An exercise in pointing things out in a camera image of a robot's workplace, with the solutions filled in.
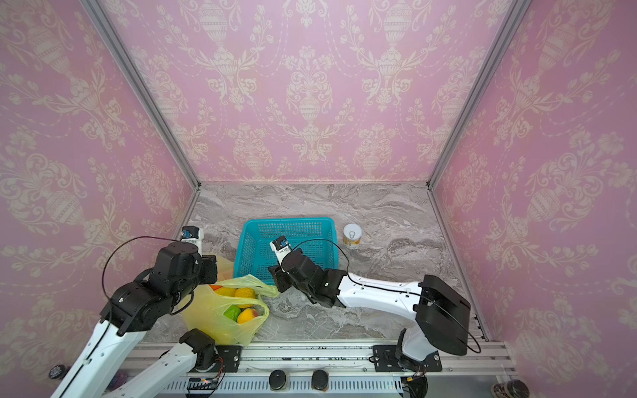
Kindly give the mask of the teal plastic basket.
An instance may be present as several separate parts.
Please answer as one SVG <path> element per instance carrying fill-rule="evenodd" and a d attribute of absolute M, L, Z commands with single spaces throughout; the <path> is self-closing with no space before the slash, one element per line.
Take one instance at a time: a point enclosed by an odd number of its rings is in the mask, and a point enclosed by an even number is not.
<path fill-rule="evenodd" d="M 285 237 L 292 249 L 299 248 L 316 265 L 338 268 L 337 231 L 329 217 L 271 218 L 249 220 L 244 224 L 234 261 L 235 278 L 253 275 L 267 285 L 274 280 L 269 268 L 277 264 L 270 243 Z"/>

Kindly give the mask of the yellow plastic bag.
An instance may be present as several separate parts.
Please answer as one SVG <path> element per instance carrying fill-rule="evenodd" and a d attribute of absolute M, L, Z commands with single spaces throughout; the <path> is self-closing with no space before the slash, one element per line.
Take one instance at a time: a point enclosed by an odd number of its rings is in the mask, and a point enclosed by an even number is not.
<path fill-rule="evenodd" d="M 187 328 L 197 328 L 218 345 L 248 346 L 270 315 L 266 299 L 280 292 L 254 275 L 232 278 L 233 263 L 217 257 L 217 282 L 199 285 L 177 309 Z"/>

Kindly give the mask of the left black round knob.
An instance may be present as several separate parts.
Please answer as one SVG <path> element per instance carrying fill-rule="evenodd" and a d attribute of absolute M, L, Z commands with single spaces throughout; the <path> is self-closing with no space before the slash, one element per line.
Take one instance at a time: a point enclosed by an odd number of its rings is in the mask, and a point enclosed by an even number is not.
<path fill-rule="evenodd" d="M 268 379 L 269 387 L 272 391 L 283 391 L 288 386 L 288 376 L 284 370 L 277 369 L 270 373 Z"/>

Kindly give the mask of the right black round knob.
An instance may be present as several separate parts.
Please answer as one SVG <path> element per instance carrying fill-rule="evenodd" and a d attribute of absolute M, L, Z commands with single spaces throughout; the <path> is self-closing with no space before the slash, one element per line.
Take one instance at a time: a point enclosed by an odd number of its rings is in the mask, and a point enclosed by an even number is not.
<path fill-rule="evenodd" d="M 315 391 L 327 391 L 328 386 L 329 374 L 323 369 L 314 371 L 311 377 L 311 388 Z"/>

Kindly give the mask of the black round knob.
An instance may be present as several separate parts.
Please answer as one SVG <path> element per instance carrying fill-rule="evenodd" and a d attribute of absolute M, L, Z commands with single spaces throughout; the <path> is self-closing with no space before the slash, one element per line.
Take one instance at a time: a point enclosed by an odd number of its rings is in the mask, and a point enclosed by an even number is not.
<path fill-rule="evenodd" d="M 270 373 L 268 379 L 269 387 L 272 391 L 283 391 L 288 386 L 288 376 L 284 370 L 277 369 Z"/>
<path fill-rule="evenodd" d="M 314 371 L 311 377 L 311 388 L 315 391 L 327 391 L 328 386 L 329 374 L 323 369 Z"/>

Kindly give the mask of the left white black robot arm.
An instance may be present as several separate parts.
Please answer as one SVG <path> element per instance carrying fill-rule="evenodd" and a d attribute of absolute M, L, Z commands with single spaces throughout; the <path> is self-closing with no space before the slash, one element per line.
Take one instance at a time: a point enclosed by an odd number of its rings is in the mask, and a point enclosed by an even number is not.
<path fill-rule="evenodd" d="M 217 281 L 214 256 L 202 255 L 198 238 L 171 240 L 153 267 L 108 296 L 101 319 L 54 397 L 155 397 L 189 371 L 208 371 L 220 361 L 215 341 L 192 329 L 159 360 L 109 391 L 124 360 L 155 323 L 185 309 L 199 285 Z"/>

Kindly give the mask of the purple plastic bottle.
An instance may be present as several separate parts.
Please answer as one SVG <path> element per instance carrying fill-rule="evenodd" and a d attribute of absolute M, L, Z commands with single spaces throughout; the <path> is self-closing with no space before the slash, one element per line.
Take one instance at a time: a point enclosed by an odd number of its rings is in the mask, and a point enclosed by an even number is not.
<path fill-rule="evenodd" d="M 66 376 L 68 371 L 69 371 L 69 368 L 66 365 L 57 364 L 51 368 L 51 370 L 48 373 L 48 377 L 54 381 L 62 380 Z"/>

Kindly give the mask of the yellow mango fruit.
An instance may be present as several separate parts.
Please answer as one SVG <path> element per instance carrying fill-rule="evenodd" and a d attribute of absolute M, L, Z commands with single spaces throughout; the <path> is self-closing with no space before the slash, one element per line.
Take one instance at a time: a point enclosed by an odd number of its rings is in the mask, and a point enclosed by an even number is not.
<path fill-rule="evenodd" d="M 214 293 L 220 296 L 224 296 L 224 297 L 234 297 L 236 294 L 237 289 L 234 288 L 227 288 L 224 286 L 217 286 L 214 289 Z"/>

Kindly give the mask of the orange yellow fruit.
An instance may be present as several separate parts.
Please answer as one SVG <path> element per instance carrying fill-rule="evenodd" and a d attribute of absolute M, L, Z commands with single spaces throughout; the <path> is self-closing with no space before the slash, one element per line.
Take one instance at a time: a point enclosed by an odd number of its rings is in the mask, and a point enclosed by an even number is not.
<path fill-rule="evenodd" d="M 255 308 L 244 308 L 237 316 L 237 323 L 244 324 L 259 318 L 260 314 Z"/>

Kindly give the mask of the yellow lemon fruit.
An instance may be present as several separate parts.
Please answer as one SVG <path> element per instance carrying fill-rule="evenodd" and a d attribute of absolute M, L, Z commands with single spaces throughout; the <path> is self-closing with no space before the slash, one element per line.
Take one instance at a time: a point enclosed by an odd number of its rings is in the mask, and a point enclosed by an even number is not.
<path fill-rule="evenodd" d="M 256 299 L 256 293 L 252 288 L 240 288 L 235 291 L 234 297 L 239 299 Z"/>

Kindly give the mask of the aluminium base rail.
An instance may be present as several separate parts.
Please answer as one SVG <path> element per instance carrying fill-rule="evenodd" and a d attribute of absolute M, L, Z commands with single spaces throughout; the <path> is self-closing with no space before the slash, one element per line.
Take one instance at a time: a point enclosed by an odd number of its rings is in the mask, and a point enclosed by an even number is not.
<path fill-rule="evenodd" d="M 382 339 L 319 340 L 220 346 L 222 360 L 207 373 L 191 371 L 164 388 L 161 397 L 489 397 L 491 387 L 517 378 L 502 343 L 482 342 L 480 353 L 462 357 L 438 352 L 426 369 L 401 368 L 396 343 Z M 277 369 L 288 376 L 283 391 L 268 379 Z M 314 371 L 329 374 L 327 391 L 311 388 Z"/>

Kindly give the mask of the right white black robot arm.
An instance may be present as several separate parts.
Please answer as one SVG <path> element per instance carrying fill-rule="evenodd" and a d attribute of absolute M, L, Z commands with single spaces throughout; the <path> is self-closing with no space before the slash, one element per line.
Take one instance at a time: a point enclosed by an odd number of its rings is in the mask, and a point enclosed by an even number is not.
<path fill-rule="evenodd" d="M 324 269 L 287 240 L 273 241 L 277 264 L 269 268 L 277 290 L 302 292 L 325 308 L 368 308 L 411 321 L 397 340 L 395 357 L 407 370 L 423 371 L 426 359 L 443 352 L 462 357 L 471 348 L 471 305 L 441 278 L 425 275 L 421 282 L 388 282 L 363 278 L 347 270 Z"/>

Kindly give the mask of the white yellow tin can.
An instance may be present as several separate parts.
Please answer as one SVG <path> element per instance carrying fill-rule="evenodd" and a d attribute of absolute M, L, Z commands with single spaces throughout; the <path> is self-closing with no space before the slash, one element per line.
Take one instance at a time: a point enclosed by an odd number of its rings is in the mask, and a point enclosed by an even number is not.
<path fill-rule="evenodd" d="M 343 228 L 343 243 L 351 248 L 357 248 L 363 238 L 363 228 L 355 223 L 349 223 Z"/>

